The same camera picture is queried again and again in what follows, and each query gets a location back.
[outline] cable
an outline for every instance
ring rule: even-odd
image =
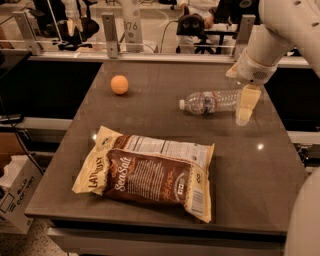
[[[162,34],[161,46],[160,46],[160,53],[162,52],[162,45],[163,45],[164,35],[165,35],[165,33],[166,33],[166,30],[167,30],[168,26],[169,26],[171,23],[173,23],[173,22],[177,22],[177,23],[178,23],[177,20],[172,20],[172,21],[170,21],[170,22],[166,25],[166,27],[164,28],[164,31],[163,31],[163,34]]]
[[[0,94],[0,103],[1,103],[1,107],[2,107],[2,110],[3,110],[3,113],[4,115],[6,116],[6,118],[9,120],[10,122],[10,116],[6,113],[6,110],[5,110],[5,107],[4,107],[4,104],[3,104],[3,100],[2,100],[2,97],[1,97],[1,94]],[[29,160],[34,164],[35,167],[37,167],[37,169],[39,170],[39,172],[41,173],[41,175],[44,174],[43,170],[41,169],[41,167],[39,166],[39,164],[33,159],[33,157],[31,156],[31,154],[29,153],[29,151],[26,149],[26,147],[23,145],[22,141],[21,141],[21,138],[18,134],[18,129],[16,127],[16,125],[13,125],[11,122],[10,122],[10,125],[11,125],[11,128],[13,129],[14,131],[14,134],[18,140],[18,143],[20,145],[20,147],[22,148],[23,152],[25,153],[25,155],[29,158]]]

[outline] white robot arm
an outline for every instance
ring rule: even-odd
[[[260,0],[262,25],[254,27],[248,46],[227,72],[227,76],[249,83],[236,113],[239,125],[249,121],[260,96],[259,85],[268,82],[280,59],[293,47],[320,76],[319,6],[319,0]]]
[[[257,26],[247,48],[227,74],[253,88],[245,91],[244,87],[242,91],[237,110],[240,124],[248,121],[245,113],[255,106],[250,92],[259,94],[259,85],[269,80],[282,56],[291,48],[297,47],[320,77],[319,8],[320,0],[260,0],[259,14],[263,25]],[[319,198],[320,170],[308,177],[299,192],[289,223],[285,256],[320,255]]]

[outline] bottle label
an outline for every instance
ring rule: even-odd
[[[208,115],[215,110],[215,100],[212,92],[204,92],[204,115]]]

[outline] bottle cap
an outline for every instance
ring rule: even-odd
[[[179,101],[179,107],[180,107],[181,110],[184,110],[184,108],[185,108],[185,102],[184,102],[184,100],[180,100],[180,101]]]

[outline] desk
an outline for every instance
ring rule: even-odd
[[[225,77],[229,67],[105,62],[26,214],[50,220],[58,245],[78,253],[165,255],[173,249],[176,254],[171,255],[213,255],[224,248],[224,255],[279,255],[306,173],[267,92],[262,90],[245,127],[235,124],[233,113],[204,118],[178,107],[179,100],[193,92],[234,88]],[[129,80],[129,91],[123,96],[110,89],[115,74]],[[73,193],[74,181],[94,146],[92,136],[101,125],[120,133],[215,143],[210,181],[216,222],[200,223],[180,209]]]

